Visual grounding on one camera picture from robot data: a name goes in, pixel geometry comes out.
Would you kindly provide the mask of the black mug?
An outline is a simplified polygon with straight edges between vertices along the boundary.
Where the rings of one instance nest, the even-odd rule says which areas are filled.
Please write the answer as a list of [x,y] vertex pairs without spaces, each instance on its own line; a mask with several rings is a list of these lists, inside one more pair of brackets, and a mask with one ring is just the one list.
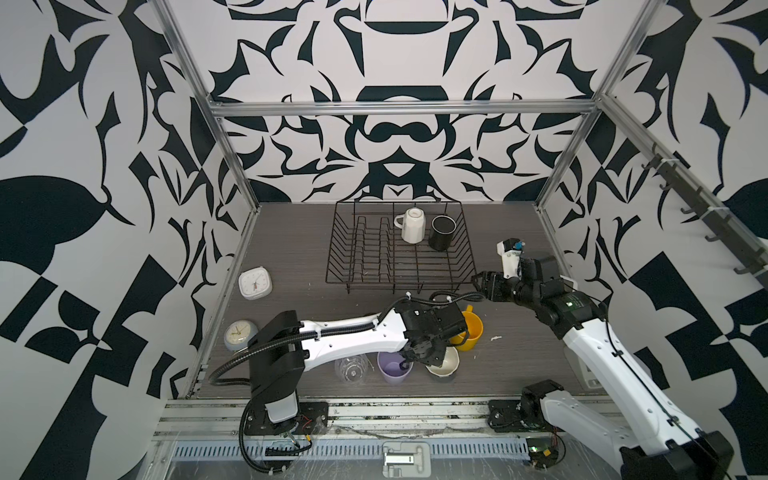
[[437,215],[431,222],[428,244],[437,252],[447,251],[457,229],[456,221],[447,215]]

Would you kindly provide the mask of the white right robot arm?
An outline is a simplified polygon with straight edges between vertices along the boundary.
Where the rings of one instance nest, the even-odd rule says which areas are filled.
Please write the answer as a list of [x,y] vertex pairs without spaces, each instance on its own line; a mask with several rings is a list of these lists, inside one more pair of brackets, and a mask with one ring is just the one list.
[[475,289],[489,301],[533,311],[596,376],[627,424],[584,406],[552,380],[523,389],[514,422],[571,435],[624,479],[728,478],[730,442],[702,430],[660,390],[621,345],[605,310],[566,284],[554,257],[506,253],[502,262],[500,272],[475,275]]

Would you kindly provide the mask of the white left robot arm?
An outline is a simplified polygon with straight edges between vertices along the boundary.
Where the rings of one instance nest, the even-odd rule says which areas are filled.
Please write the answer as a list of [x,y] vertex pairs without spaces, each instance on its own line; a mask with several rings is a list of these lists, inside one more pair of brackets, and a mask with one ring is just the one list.
[[467,331],[457,304],[409,297],[380,313],[344,320],[301,320],[294,310],[282,312],[249,343],[255,353],[247,359],[251,404],[244,433],[295,430],[298,383],[318,366],[371,353],[394,353],[406,364],[439,366],[451,339]]

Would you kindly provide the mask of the white faceted mug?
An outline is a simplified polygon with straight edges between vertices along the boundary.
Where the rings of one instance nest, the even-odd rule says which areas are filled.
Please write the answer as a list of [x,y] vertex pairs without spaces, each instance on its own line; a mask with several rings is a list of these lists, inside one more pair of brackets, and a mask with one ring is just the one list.
[[426,216],[422,209],[409,208],[405,213],[397,215],[393,224],[400,230],[401,238],[408,244],[418,244],[425,236]]

